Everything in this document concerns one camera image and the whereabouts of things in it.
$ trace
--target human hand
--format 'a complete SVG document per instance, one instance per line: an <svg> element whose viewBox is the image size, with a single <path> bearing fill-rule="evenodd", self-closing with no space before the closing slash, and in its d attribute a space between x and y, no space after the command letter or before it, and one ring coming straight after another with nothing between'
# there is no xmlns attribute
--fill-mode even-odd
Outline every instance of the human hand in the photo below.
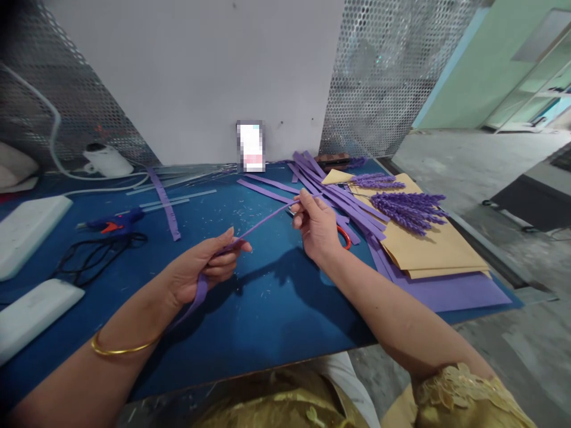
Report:
<svg viewBox="0 0 571 428"><path fill-rule="evenodd" d="M182 306L194 300L201 272L208 279L208 290L232 277L241 251L252 251L250 243L244 241L227 253L216 254L236 239L231 227L219 237L202 241L169 263L157 278L167 285L176 304Z"/></svg>
<svg viewBox="0 0 571 428"><path fill-rule="evenodd" d="M291 206L291 211L295 213L293 228L301 231L306 254L319 265L326 254L342 248L337 236L335 212L319 197L312 197L305 189L302 189L294 200L301 203Z"/></svg>

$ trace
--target woman's left hand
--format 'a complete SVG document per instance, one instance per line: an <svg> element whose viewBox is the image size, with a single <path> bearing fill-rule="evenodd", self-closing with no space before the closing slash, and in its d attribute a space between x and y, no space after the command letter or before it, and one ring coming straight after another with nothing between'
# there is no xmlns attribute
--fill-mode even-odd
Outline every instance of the woman's left hand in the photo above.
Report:
<svg viewBox="0 0 571 428"><path fill-rule="evenodd" d="M156 278L163 284L166 283L177 304L182 306L190 303L196 295L201 272L208 278L210 290L232 277L242 250L252 251L252 246L244 241L227 253L216 256L217 252L235 240L234 228L231 227L219 237L202 241L178 256Z"/></svg>

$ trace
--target smartphone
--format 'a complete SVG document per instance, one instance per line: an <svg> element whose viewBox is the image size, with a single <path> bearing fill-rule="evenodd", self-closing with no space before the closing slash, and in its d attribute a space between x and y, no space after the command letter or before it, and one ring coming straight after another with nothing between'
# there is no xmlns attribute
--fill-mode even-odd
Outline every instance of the smartphone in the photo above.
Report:
<svg viewBox="0 0 571 428"><path fill-rule="evenodd" d="M238 164L244 172L266 171L266 147L263 122L239 120L236 122Z"/></svg>

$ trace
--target lace sleeve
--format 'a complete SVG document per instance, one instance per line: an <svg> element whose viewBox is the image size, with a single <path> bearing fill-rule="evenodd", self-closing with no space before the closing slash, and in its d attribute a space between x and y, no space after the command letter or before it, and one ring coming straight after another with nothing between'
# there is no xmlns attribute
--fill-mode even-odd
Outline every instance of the lace sleeve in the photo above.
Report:
<svg viewBox="0 0 571 428"><path fill-rule="evenodd" d="M481 379L463 363L421 383L415 398L419 428L535 427L497 377Z"/></svg>

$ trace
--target forearm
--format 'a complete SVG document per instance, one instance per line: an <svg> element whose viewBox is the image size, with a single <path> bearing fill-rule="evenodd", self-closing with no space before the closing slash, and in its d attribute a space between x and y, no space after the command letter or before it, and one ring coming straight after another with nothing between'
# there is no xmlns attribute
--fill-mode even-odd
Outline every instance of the forearm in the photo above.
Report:
<svg viewBox="0 0 571 428"><path fill-rule="evenodd" d="M131 297L99 335L105 350L128 349L160 336L180 307L154 279ZM101 356L91 340L50 374L12 411L14 426L112 426L156 344L123 355Z"/></svg>
<svg viewBox="0 0 571 428"><path fill-rule="evenodd" d="M413 378L424 379L451 363L466 363L485 379L493 376L488 363L452 327L349 251L333 250L318 265Z"/></svg>

